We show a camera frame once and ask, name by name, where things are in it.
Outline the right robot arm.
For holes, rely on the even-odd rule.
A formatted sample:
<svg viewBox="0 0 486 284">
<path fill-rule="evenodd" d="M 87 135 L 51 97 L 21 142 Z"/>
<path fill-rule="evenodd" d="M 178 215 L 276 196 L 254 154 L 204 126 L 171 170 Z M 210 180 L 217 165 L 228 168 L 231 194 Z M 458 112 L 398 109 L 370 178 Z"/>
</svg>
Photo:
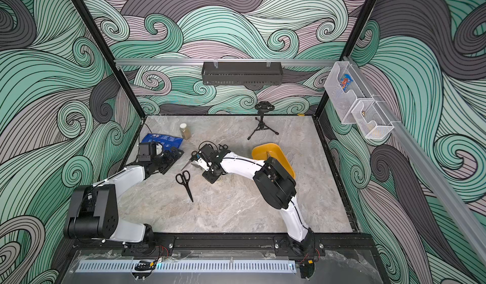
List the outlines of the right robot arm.
<svg viewBox="0 0 486 284">
<path fill-rule="evenodd" d="M 301 250 L 310 247 L 314 234 L 300 212 L 296 181 L 277 159 L 250 159 L 225 147 L 216 150 L 210 144 L 204 144 L 195 156 L 193 160 L 204 170 L 202 176 L 211 184 L 226 174 L 254 181 L 265 202 L 280 211 L 293 245 Z"/>
</svg>

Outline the yellow storage box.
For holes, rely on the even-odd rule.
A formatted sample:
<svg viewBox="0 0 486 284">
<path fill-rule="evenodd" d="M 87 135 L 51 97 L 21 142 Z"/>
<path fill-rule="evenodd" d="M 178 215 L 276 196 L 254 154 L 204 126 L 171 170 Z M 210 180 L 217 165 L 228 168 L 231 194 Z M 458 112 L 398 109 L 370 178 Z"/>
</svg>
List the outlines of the yellow storage box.
<svg viewBox="0 0 486 284">
<path fill-rule="evenodd" d="M 293 179 L 296 178 L 296 174 L 286 158 L 286 155 L 283 153 L 282 149 L 275 143 L 267 143 L 260 146 L 256 146 L 252 150 L 252 158 L 256 160 L 267 160 L 269 157 L 275 158 L 292 176 Z"/>
</svg>

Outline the cream kitchen scissors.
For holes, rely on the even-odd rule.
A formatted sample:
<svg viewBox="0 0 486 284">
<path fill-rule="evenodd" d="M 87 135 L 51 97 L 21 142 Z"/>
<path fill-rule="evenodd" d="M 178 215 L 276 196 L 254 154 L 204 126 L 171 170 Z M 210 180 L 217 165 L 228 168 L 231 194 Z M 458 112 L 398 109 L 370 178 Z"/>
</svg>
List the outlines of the cream kitchen scissors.
<svg viewBox="0 0 486 284">
<path fill-rule="evenodd" d="M 202 166 L 197 161 L 192 161 L 191 165 L 194 166 L 194 167 L 202 169 Z"/>
</svg>

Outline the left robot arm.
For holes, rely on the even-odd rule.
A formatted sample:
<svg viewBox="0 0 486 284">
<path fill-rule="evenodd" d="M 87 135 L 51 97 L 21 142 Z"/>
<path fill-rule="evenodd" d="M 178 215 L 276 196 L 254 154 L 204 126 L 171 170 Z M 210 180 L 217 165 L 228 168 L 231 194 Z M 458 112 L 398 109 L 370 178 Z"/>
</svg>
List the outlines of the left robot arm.
<svg viewBox="0 0 486 284">
<path fill-rule="evenodd" d="M 145 148 L 137 160 L 118 173 L 90 186 L 77 187 L 70 199 L 63 234 L 71 240 L 108 240 L 126 244 L 153 240 L 150 225 L 119 216 L 118 199 L 154 173 L 166 174 L 184 154 L 176 147 L 158 155 Z"/>
</svg>

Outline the large black scissors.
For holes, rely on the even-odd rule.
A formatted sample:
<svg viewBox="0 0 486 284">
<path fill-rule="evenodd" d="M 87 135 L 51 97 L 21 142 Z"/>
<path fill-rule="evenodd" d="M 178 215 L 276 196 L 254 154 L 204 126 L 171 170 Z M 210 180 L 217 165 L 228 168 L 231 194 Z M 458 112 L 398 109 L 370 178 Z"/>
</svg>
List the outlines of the large black scissors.
<svg viewBox="0 0 486 284">
<path fill-rule="evenodd" d="M 194 198 L 192 196 L 192 192 L 191 192 L 191 189 L 189 187 L 191 174 L 187 170 L 183 170 L 181 173 L 176 174 L 175 179 L 176 179 L 176 182 L 179 185 L 184 186 L 189 199 L 191 200 L 191 202 L 194 202 Z"/>
</svg>

